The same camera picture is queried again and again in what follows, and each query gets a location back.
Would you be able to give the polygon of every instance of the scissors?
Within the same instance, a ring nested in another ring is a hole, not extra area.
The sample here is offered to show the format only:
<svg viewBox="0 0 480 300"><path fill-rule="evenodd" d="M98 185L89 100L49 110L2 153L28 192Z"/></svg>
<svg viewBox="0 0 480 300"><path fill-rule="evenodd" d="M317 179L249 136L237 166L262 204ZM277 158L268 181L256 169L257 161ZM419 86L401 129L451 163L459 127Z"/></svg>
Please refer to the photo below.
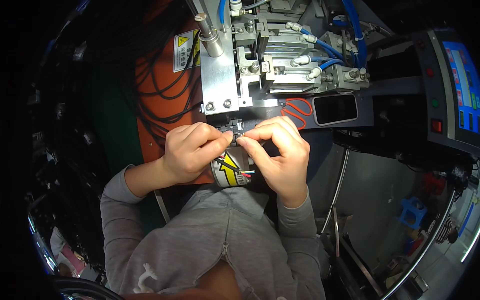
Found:
<svg viewBox="0 0 480 300"><path fill-rule="evenodd" d="M299 101L305 102L308 105L308 107L310 108L310 112L308 112L308 113L304 112L303 110L298 108L295 104L292 104L290 101L293 101L293 100L299 100ZM305 125L307 125L307 122L305 122L305 120L301 116L297 115L294 112L291 112L291 111L287 110L287 106L293 107L297 112L301 113L304 116L309 116L313 112L313 109L312 109L312 106L311 106L310 102L308 102L307 100L305 100L303 98L287 98L287 99L285 99L285 103L280 102L280 105L283 106L282 109L280 110L280 113L282 114L282 116L285 116L285 113L294 116L295 118L297 118L297 119L299 119L300 121L303 122L303 126L297 127L297 129L300 130L300 129L305 128Z"/></svg>

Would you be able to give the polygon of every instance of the blue plastic stool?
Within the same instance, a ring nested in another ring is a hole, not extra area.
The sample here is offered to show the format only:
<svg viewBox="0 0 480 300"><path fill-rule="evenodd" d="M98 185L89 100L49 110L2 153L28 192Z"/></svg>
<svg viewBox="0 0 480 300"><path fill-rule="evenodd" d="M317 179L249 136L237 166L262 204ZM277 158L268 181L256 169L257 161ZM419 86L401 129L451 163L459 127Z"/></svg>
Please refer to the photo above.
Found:
<svg viewBox="0 0 480 300"><path fill-rule="evenodd" d="M403 199L401 204L403 206L402 215L397 219L412 229L420 228L420 222L427 213L425 205L417 197Z"/></svg>

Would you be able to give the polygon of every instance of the blue screen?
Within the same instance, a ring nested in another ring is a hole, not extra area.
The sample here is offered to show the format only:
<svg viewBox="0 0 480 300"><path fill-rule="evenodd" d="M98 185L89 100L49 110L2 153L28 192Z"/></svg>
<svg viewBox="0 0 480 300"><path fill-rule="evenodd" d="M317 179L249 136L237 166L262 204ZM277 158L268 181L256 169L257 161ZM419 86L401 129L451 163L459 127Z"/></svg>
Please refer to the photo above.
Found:
<svg viewBox="0 0 480 300"><path fill-rule="evenodd" d="M480 81L465 45L443 42L456 89L458 125L461 129L480 133Z"/></svg>

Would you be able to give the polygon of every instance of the green mat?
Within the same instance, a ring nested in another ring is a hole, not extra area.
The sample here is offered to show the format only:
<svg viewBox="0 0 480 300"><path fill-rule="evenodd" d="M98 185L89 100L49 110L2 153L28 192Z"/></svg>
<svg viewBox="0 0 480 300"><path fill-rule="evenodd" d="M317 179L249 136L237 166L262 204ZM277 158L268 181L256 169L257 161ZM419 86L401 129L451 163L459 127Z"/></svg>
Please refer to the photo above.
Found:
<svg viewBox="0 0 480 300"><path fill-rule="evenodd" d="M83 106L103 145L112 176L128 164L144 162L137 118L129 109L114 72L100 67L92 70L84 87ZM153 192L138 208L145 234L166 224Z"/></svg>

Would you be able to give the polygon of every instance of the yellow warning triangle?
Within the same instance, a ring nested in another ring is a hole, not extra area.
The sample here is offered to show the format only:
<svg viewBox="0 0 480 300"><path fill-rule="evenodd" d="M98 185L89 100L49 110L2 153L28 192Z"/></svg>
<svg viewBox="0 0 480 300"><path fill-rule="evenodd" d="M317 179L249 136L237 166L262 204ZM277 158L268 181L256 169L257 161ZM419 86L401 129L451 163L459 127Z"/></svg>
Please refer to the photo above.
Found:
<svg viewBox="0 0 480 300"><path fill-rule="evenodd" d="M181 45L183 45L186 41L188 41L190 38L189 37L184 37L184 36L179 36L179 45L178 47L180 47Z"/></svg>

